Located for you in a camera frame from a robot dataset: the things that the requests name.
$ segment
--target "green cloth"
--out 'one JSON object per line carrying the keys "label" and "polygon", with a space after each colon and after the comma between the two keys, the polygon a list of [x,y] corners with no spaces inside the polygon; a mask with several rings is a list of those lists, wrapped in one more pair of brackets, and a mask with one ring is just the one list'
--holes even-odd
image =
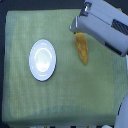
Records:
{"label": "green cloth", "polygon": [[[80,10],[10,11],[6,18],[2,119],[10,126],[113,125],[128,93],[126,58],[93,37],[88,63],[80,60],[69,25]],[[50,41],[56,69],[46,82],[29,69],[29,54],[40,39]]]}

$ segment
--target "green tablecloth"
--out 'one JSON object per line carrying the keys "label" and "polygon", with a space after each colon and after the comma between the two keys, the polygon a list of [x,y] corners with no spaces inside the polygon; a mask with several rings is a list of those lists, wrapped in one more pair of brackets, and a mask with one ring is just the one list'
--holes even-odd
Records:
{"label": "green tablecloth", "polygon": [[[3,122],[10,126],[114,124],[128,93],[126,58],[85,34],[89,51],[85,66],[69,31],[79,12],[8,12]],[[46,82],[37,81],[29,69],[30,50],[40,39],[49,40],[57,55],[55,72]]]}

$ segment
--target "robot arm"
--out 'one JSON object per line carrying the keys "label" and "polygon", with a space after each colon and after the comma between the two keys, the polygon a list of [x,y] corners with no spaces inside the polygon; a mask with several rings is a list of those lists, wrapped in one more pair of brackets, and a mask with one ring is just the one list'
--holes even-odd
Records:
{"label": "robot arm", "polygon": [[93,36],[122,57],[128,53],[128,16],[103,0],[86,0],[70,30]]}

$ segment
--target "orange food item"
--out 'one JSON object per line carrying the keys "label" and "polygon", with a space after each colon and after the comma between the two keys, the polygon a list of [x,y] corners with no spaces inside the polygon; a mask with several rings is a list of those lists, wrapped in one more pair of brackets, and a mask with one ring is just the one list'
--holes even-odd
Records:
{"label": "orange food item", "polygon": [[76,43],[78,55],[80,56],[83,63],[87,64],[87,62],[88,62],[88,46],[87,46],[87,40],[84,37],[83,33],[75,34],[75,43]]}

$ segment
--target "white plate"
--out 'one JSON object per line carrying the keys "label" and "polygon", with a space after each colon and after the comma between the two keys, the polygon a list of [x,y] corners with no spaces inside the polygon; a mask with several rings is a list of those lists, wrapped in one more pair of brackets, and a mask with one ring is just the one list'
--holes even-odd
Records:
{"label": "white plate", "polygon": [[40,81],[47,80],[53,73],[56,65],[56,53],[47,40],[37,41],[29,55],[29,67],[32,75]]}

